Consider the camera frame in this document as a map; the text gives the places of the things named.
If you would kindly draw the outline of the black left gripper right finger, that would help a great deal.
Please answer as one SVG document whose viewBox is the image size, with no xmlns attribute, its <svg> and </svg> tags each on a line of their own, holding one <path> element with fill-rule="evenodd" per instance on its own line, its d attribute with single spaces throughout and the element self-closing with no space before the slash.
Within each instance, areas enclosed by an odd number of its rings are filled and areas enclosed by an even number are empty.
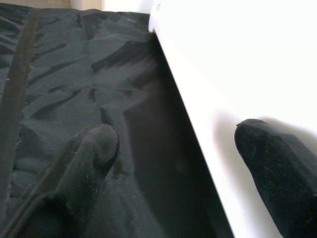
<svg viewBox="0 0 317 238">
<path fill-rule="evenodd" d="M 284 238 L 317 236 L 317 157 L 294 135 L 259 119 L 236 126 L 236 148 Z"/>
</svg>

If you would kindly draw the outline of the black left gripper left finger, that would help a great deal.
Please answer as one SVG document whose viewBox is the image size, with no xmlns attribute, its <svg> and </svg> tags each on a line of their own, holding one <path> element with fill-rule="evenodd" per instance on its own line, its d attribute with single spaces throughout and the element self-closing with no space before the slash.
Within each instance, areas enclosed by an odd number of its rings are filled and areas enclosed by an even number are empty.
<svg viewBox="0 0 317 238">
<path fill-rule="evenodd" d="M 109 124 L 73 136 L 22 195 L 1 237 L 83 237 L 118 150 L 118 134 Z"/>
</svg>

